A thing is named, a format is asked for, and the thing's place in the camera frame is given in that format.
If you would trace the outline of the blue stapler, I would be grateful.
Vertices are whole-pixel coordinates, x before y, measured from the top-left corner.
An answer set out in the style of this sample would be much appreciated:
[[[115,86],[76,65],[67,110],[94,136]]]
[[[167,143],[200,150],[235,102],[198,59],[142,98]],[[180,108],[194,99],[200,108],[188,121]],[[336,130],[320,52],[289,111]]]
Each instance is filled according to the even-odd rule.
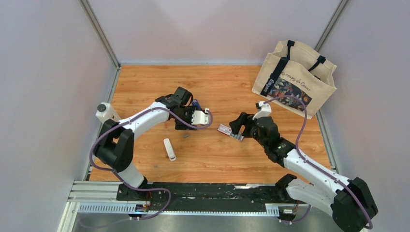
[[[196,106],[197,108],[201,109],[201,106],[200,106],[199,102],[196,99],[193,99],[191,104],[193,106]]]

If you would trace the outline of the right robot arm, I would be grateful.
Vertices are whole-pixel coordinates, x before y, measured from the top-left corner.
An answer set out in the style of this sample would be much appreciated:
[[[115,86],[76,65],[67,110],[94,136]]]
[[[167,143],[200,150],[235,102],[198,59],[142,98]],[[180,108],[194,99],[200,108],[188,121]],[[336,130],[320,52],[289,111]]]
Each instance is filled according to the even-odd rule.
[[[371,220],[379,210],[363,179],[349,179],[311,159],[280,135],[270,116],[255,118],[242,112],[229,126],[235,135],[244,127],[243,136],[256,140],[272,162],[308,180],[306,183],[292,174],[283,176],[277,182],[278,200],[308,203],[331,216],[344,232],[373,228]]]

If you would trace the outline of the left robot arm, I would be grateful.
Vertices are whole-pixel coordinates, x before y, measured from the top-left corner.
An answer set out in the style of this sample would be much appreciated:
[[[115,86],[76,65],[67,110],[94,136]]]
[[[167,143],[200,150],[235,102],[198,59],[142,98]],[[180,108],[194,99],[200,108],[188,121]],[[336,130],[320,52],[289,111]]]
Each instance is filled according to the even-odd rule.
[[[175,119],[176,130],[196,130],[209,126],[209,110],[191,105],[193,96],[178,87],[173,94],[157,98],[145,110],[119,121],[107,119],[99,137],[93,144],[89,157],[98,158],[107,165],[106,171],[116,174],[130,185],[129,194],[135,200],[143,200],[148,193],[145,177],[137,170],[132,159],[134,141],[158,124]]]

